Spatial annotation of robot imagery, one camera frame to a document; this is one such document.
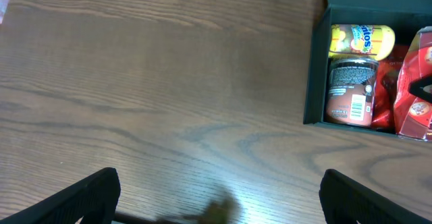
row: nutrition label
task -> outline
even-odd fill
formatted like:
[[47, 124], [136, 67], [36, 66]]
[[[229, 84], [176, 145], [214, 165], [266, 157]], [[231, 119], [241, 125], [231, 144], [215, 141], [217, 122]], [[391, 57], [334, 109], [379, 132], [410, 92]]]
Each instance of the nutrition label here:
[[330, 84], [333, 86], [362, 84], [374, 75], [375, 71], [369, 67], [339, 67], [331, 72]]

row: open box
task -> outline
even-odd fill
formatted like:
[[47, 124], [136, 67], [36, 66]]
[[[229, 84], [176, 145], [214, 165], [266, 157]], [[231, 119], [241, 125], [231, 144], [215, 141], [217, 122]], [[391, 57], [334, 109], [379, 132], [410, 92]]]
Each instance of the open box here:
[[329, 5], [313, 31], [304, 124], [326, 128], [395, 136], [374, 129], [327, 123], [324, 120], [329, 47], [332, 24], [387, 25], [396, 44], [409, 45], [416, 32], [432, 26], [432, 0], [328, 0]]

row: wooden surface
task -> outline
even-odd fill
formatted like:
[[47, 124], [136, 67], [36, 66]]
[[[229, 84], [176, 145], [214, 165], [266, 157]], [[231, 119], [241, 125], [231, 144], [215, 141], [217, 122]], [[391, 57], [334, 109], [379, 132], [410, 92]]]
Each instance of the wooden surface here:
[[432, 144], [302, 125], [324, 0], [11, 0], [0, 27], [0, 218], [103, 167], [121, 213], [324, 223], [335, 168], [432, 219]]

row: white barcode label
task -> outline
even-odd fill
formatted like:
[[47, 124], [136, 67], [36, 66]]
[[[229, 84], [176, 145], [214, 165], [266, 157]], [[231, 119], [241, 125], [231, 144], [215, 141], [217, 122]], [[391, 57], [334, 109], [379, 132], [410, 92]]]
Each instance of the white barcode label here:
[[366, 96], [357, 94], [352, 95], [350, 119], [363, 120], [363, 116], [365, 115], [365, 104]]

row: red snack bag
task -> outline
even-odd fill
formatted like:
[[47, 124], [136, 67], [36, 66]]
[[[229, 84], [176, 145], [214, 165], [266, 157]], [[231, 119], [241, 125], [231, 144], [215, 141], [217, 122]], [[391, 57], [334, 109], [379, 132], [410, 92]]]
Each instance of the red snack bag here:
[[399, 71], [408, 48], [406, 45], [395, 45], [390, 55], [379, 62], [372, 128], [394, 128], [393, 103], [396, 99]]
[[[432, 74], [432, 27], [419, 30], [414, 37], [399, 73], [398, 94], [394, 103], [396, 133], [419, 140], [432, 140], [432, 105], [409, 93], [412, 82]], [[430, 93], [431, 86], [424, 87]]]

